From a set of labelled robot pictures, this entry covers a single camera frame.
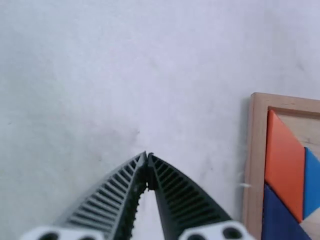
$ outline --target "light blue tangram piece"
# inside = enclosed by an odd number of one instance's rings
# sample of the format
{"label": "light blue tangram piece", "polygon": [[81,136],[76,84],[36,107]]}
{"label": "light blue tangram piece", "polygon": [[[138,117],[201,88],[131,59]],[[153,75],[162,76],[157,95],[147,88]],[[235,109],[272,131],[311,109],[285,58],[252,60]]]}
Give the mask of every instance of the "light blue tangram piece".
{"label": "light blue tangram piece", "polygon": [[320,207],[320,161],[305,147],[303,219]]}

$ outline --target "ribbed gripper pad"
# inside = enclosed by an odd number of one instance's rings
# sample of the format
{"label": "ribbed gripper pad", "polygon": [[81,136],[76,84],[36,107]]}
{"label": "ribbed gripper pad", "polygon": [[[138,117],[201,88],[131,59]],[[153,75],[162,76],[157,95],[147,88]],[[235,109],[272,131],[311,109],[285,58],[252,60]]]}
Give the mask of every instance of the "ribbed gripper pad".
{"label": "ribbed gripper pad", "polygon": [[149,154],[149,189],[155,190],[166,240],[188,228],[230,220],[229,215],[195,182],[165,161]]}
{"label": "ribbed gripper pad", "polygon": [[129,240],[138,201],[146,189],[146,159],[146,153],[141,153],[108,174],[56,224],[99,230],[105,239]]}

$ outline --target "wooden puzzle piece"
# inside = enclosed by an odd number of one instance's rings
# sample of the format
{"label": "wooden puzzle piece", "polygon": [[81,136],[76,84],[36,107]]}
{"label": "wooden puzzle piece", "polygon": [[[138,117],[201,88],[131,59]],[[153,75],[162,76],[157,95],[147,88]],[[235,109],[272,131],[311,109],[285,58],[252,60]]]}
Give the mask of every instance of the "wooden puzzle piece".
{"label": "wooden puzzle piece", "polygon": [[303,219],[320,208],[320,161],[305,148]]}
{"label": "wooden puzzle piece", "polygon": [[262,240],[311,240],[295,217],[265,184]]}
{"label": "wooden puzzle piece", "polygon": [[300,223],[303,219],[305,149],[273,110],[268,112],[265,181]]}

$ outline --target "dark blue tangram piece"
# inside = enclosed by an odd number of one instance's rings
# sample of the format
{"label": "dark blue tangram piece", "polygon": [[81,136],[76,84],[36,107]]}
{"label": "dark blue tangram piece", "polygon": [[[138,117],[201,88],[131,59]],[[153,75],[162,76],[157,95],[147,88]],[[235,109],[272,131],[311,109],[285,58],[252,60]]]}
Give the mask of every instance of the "dark blue tangram piece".
{"label": "dark blue tangram piece", "polygon": [[320,161],[305,147],[303,219],[320,208]]}
{"label": "dark blue tangram piece", "polygon": [[262,240],[311,240],[267,184],[264,185]]}

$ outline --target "wooden frame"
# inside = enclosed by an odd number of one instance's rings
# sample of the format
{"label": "wooden frame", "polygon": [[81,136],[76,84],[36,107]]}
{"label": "wooden frame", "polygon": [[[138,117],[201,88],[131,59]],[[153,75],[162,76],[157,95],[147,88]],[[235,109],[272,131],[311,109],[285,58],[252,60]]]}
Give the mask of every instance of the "wooden frame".
{"label": "wooden frame", "polygon": [[245,165],[245,182],[251,187],[244,189],[242,220],[257,240],[261,239],[262,234],[268,110],[320,119],[320,100],[266,93],[251,95]]}

